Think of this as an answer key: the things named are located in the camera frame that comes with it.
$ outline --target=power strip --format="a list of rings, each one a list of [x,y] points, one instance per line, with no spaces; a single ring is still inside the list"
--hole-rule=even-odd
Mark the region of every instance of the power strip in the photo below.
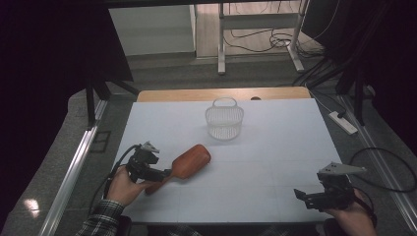
[[[351,125],[346,119],[344,119],[343,117],[338,118],[337,115],[338,115],[337,111],[333,111],[328,116],[338,126],[340,126],[344,131],[346,131],[347,134],[352,135],[358,132],[358,130],[353,125]]]

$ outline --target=wall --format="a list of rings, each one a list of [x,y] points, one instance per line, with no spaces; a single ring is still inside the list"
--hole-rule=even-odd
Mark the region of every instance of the wall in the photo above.
[[[110,9],[126,56],[194,52],[190,6]]]

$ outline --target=plaid shirt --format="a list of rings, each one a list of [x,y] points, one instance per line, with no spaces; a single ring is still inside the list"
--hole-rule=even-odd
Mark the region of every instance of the plaid shirt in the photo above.
[[[89,219],[83,223],[83,228],[76,234],[77,236],[116,235],[119,225],[119,216],[124,207],[111,200],[101,200]]]

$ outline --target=metal frame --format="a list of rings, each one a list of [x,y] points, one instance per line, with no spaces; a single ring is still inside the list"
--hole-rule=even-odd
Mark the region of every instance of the metal frame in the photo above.
[[[39,236],[54,235],[64,213],[65,207],[70,200],[73,193],[74,186],[79,177],[80,171],[83,167],[83,163],[89,153],[89,147],[97,132],[98,123],[101,120],[104,109],[107,105],[107,101],[101,100],[95,109],[95,124],[90,130],[84,132],[83,138],[77,148],[77,151],[73,157],[73,161],[68,168],[67,174],[62,181],[61,187],[52,203],[49,213],[46,215],[43,225],[40,228]]]
[[[296,44],[298,36],[303,25],[304,16],[309,1],[303,2],[301,11],[299,13],[286,14],[264,14],[264,15],[238,15],[238,16],[224,16],[223,3],[218,4],[219,15],[219,39],[218,39],[218,66],[217,71],[219,75],[226,73],[225,65],[225,50],[224,50],[224,31],[225,30],[253,30],[253,29],[290,29],[294,28],[294,33],[291,38],[291,43],[287,45],[288,53],[294,63],[295,69],[298,73],[304,72],[303,64],[297,54]]]
[[[360,134],[360,137],[362,138],[362,144],[366,148],[376,147],[376,144],[366,127],[363,127],[353,115],[353,106],[349,98],[347,98],[347,95],[342,95],[339,97],[339,99],[346,107],[346,114],[349,116],[350,120],[354,123],[354,125],[358,128],[358,132]],[[393,189],[401,189],[401,185],[396,180],[394,174],[392,173],[391,169],[384,160],[383,154],[380,151],[375,151],[370,154],[370,157],[386,186]],[[410,201],[410,198],[408,198],[406,194],[394,192],[390,192],[390,194],[393,200],[395,201],[399,211],[402,213],[402,216],[404,217],[404,220],[407,223],[410,230],[414,234],[417,234],[417,210],[414,204]]]

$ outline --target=person's left hand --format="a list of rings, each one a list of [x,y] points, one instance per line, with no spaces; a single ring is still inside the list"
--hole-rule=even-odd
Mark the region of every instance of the person's left hand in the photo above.
[[[129,178],[126,166],[121,166],[110,184],[107,199],[116,201],[125,207],[131,204],[141,191],[154,183],[152,181],[144,181],[139,184],[133,183]]]

